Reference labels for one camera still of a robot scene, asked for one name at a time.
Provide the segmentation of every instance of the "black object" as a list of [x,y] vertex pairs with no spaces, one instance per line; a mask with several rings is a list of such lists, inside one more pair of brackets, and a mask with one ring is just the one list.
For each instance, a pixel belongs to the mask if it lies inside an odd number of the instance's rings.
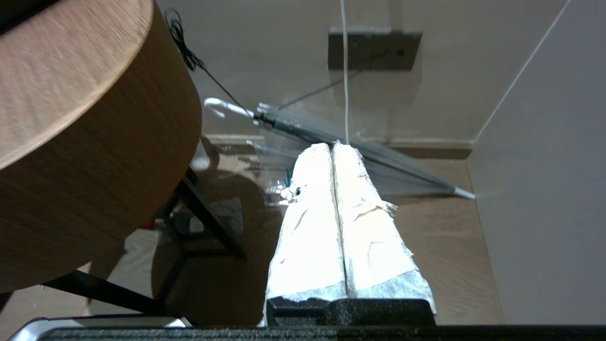
[[56,329],[37,340],[604,340],[604,326],[436,326],[424,300],[343,299],[267,304],[268,328]]
[[162,315],[167,313],[162,302],[78,270],[48,281],[43,285],[146,314]]
[[58,0],[1,0],[0,34],[3,34]]
[[603,326],[364,326],[325,328],[57,329],[39,341],[604,340]]
[[[179,249],[179,258],[168,273],[167,279],[162,284],[156,299],[138,294],[137,292],[78,270],[43,283],[42,285],[140,311],[145,314],[162,315],[168,313],[164,301],[175,284],[187,258],[216,255],[233,255],[236,258],[246,258],[244,250],[206,207],[202,195],[194,185],[197,180],[198,178],[194,172],[191,169],[188,169],[186,175],[177,185],[175,193],[171,196],[162,210],[162,217],[167,225],[168,233]],[[181,236],[170,216],[170,213],[175,208],[179,199],[181,199],[191,212],[202,221],[204,227],[225,246],[225,250],[187,251],[185,249]]]
[[272,326],[435,326],[431,307],[420,299],[267,300]]

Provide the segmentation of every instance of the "beige wall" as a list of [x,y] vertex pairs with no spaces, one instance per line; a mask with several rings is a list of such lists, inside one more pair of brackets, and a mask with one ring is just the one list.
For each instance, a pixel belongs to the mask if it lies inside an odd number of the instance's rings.
[[[410,73],[367,72],[350,84],[351,129],[392,143],[469,143],[564,0],[348,0],[348,24],[421,30]],[[188,45],[244,105],[282,104],[341,77],[327,71],[338,0],[159,0],[181,13]],[[203,72],[201,98],[227,99]],[[297,113],[342,124],[342,87]],[[245,119],[205,115],[205,133],[256,134]]]
[[572,0],[468,159],[507,323],[606,323],[604,32]]

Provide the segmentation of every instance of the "black metal table leg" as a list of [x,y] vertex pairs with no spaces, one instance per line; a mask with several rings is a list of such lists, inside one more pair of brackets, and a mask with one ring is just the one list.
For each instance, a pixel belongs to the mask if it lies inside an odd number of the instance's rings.
[[219,220],[207,208],[207,203],[196,188],[191,183],[189,177],[184,177],[175,189],[176,195],[189,208],[189,210],[197,216],[200,221],[220,242],[225,248],[236,258],[246,258],[244,250],[231,236],[231,234],[221,226]]
[[42,285],[145,314],[167,313],[166,307],[159,301],[78,270]]
[[187,177],[193,184],[198,182],[198,176],[196,175],[196,172],[191,169],[191,167],[189,167],[185,172],[185,177]]
[[170,268],[168,275],[166,275],[166,279],[160,286],[160,290],[158,290],[156,300],[158,300],[159,302],[162,302],[162,303],[166,302],[166,298],[168,298],[168,295],[170,294],[173,287],[175,286],[175,283],[177,282],[177,278],[179,278],[179,274],[181,273],[181,270],[183,270],[183,267],[185,266],[186,260],[187,260],[187,257],[185,255],[179,254],[179,257],[177,258],[177,260],[175,261],[173,266]]

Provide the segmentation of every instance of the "white cable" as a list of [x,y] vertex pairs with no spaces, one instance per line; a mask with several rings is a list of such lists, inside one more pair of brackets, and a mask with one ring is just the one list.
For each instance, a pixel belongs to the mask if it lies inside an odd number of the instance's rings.
[[347,21],[345,20],[345,0],[341,0],[341,21],[343,22],[343,88],[345,90],[345,143],[349,144],[349,84],[347,78]]

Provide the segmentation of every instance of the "umbrella tip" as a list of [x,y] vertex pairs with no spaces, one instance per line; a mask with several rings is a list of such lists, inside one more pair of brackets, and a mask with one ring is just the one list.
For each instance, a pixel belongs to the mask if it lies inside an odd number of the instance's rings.
[[454,188],[454,194],[458,195],[460,197],[463,197],[463,198],[470,199],[470,200],[476,199],[476,195],[474,193],[471,193],[471,192],[466,191],[463,188],[459,188],[459,187]]

